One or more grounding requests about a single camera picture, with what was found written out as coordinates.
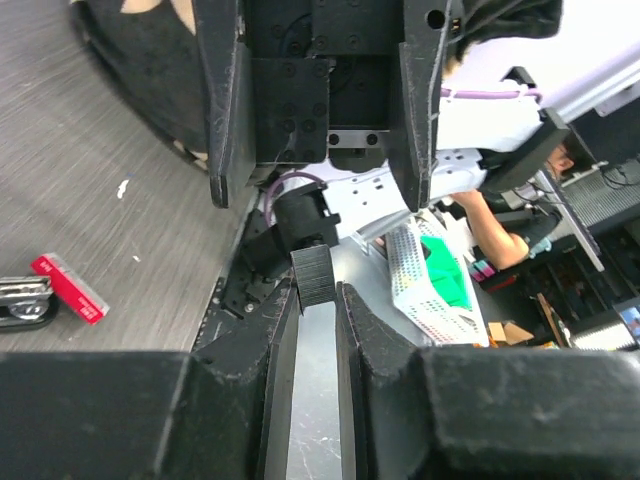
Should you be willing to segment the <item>black stapler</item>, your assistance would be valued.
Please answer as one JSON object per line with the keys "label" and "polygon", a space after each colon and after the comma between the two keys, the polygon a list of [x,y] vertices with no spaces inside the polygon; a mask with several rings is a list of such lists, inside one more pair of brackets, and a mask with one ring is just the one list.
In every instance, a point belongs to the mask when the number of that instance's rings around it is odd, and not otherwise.
{"label": "black stapler", "polygon": [[48,276],[1,278],[1,333],[38,330],[49,325],[60,303]]}

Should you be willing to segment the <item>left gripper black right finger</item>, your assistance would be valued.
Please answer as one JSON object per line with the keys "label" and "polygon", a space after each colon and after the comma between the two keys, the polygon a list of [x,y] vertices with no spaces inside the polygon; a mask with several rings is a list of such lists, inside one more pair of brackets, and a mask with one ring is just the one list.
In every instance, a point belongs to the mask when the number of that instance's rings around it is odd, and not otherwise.
{"label": "left gripper black right finger", "polygon": [[417,347],[337,287],[346,479],[635,479],[639,357]]}

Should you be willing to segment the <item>grey staple strip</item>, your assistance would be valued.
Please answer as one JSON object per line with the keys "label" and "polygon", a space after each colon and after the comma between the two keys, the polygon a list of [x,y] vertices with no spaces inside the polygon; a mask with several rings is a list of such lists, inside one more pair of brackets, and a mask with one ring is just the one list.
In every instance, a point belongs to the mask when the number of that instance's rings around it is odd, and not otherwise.
{"label": "grey staple strip", "polygon": [[291,252],[300,312],[335,301],[336,287],[330,247],[318,244]]}

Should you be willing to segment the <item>red white staple box sleeve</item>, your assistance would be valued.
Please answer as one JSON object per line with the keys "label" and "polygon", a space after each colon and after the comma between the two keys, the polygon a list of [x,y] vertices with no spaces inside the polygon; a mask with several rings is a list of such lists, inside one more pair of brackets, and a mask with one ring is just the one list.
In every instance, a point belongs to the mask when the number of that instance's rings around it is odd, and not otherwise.
{"label": "red white staple box sleeve", "polygon": [[31,262],[32,270],[50,279],[53,292],[90,325],[100,322],[109,305],[56,253],[46,253]]}

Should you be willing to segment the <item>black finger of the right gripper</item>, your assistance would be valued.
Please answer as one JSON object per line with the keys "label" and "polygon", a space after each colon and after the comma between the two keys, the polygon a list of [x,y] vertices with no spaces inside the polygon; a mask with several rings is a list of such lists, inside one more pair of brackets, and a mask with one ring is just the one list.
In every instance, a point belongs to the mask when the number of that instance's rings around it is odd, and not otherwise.
{"label": "black finger of the right gripper", "polygon": [[241,1],[195,1],[213,204],[227,209],[255,168],[252,55]]}
{"label": "black finger of the right gripper", "polygon": [[391,63],[387,157],[406,206],[417,211],[430,200],[450,3],[404,1],[402,14],[404,40]]}

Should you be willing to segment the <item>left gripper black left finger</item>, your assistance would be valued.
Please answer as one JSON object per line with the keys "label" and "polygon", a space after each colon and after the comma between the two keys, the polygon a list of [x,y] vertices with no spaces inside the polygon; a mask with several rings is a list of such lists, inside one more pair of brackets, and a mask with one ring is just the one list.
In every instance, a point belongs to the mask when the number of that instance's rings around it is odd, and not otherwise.
{"label": "left gripper black left finger", "polygon": [[293,281],[193,353],[1,358],[5,479],[282,479],[299,305]]}

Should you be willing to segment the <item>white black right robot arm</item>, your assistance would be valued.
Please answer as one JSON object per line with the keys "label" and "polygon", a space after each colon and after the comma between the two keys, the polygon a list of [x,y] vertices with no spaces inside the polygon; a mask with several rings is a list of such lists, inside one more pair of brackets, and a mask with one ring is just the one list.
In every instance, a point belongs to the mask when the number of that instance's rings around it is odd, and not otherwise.
{"label": "white black right robot arm", "polygon": [[546,39],[559,1],[197,1],[213,203],[243,186],[325,160],[385,163],[418,210],[454,149],[508,153],[561,138],[521,70],[498,85],[454,89],[445,71],[476,44]]}

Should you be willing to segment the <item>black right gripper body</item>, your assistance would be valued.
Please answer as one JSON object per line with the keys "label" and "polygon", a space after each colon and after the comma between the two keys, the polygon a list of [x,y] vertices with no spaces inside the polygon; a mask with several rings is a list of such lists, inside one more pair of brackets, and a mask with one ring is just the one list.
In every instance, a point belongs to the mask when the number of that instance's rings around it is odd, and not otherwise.
{"label": "black right gripper body", "polygon": [[401,1],[243,1],[253,172],[319,163],[335,150],[402,156],[398,49]]}

